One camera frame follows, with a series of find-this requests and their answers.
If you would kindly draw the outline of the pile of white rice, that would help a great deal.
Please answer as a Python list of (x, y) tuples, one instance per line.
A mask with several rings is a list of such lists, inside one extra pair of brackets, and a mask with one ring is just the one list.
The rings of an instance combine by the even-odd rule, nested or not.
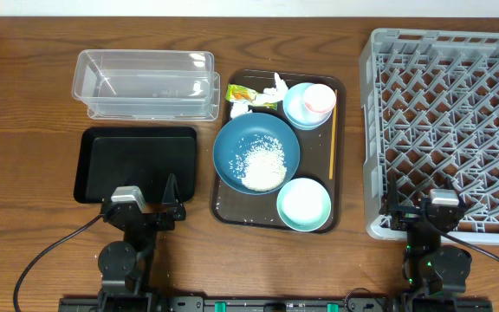
[(239, 147), (245, 151), (235, 153), (229, 167), (244, 187), (254, 192), (267, 192), (279, 186), (287, 174), (282, 143), (269, 135), (254, 134), (242, 138)]

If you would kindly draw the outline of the dark blue plate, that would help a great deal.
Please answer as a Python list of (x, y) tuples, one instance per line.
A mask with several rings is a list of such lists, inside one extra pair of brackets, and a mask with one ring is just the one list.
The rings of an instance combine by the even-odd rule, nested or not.
[(249, 195), (279, 190), (295, 176), (300, 158), (295, 132), (272, 114), (244, 114), (227, 122), (213, 147), (220, 179)]

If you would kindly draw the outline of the white tissue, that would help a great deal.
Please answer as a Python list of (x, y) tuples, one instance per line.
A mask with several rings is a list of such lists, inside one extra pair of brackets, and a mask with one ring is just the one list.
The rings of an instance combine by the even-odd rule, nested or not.
[(244, 114), (250, 114), (252, 112), (250, 106), (245, 102), (236, 102), (232, 104), (232, 108), (230, 110), (231, 119), (235, 119)]
[(274, 87), (265, 88), (263, 90), (262, 94), (264, 96), (265, 103), (277, 103), (279, 101), (283, 101), (288, 92), (287, 83), (278, 73), (274, 73), (274, 82)]

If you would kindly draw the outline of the yellow green snack wrapper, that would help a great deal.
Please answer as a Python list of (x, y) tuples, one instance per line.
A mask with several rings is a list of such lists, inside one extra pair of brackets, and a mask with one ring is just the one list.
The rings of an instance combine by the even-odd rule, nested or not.
[(275, 88), (265, 88), (261, 93), (245, 86), (229, 84), (225, 100), (231, 103), (242, 103), (252, 107), (269, 107), (277, 109), (280, 100)]

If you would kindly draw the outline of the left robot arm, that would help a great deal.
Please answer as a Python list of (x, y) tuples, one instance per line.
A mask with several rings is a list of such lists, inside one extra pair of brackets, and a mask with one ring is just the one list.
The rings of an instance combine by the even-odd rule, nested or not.
[(103, 202), (103, 221), (123, 232), (123, 239), (103, 248), (98, 266), (102, 274), (98, 311), (167, 311), (168, 300), (149, 286), (157, 235), (184, 221), (186, 210), (177, 179), (165, 184), (162, 212), (144, 212), (146, 201), (137, 186), (121, 186)]

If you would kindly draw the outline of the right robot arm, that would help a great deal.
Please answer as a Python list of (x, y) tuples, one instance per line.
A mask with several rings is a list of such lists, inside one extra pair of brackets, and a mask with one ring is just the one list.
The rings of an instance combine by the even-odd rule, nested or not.
[(402, 274), (410, 288), (390, 299), (387, 311), (457, 310), (455, 295), (466, 290), (472, 256), (443, 245), (442, 236), (458, 226), (465, 212), (466, 205), (450, 182), (431, 189), (417, 205), (404, 205), (399, 202), (396, 178), (390, 178), (379, 213), (391, 218), (392, 230), (406, 233)]

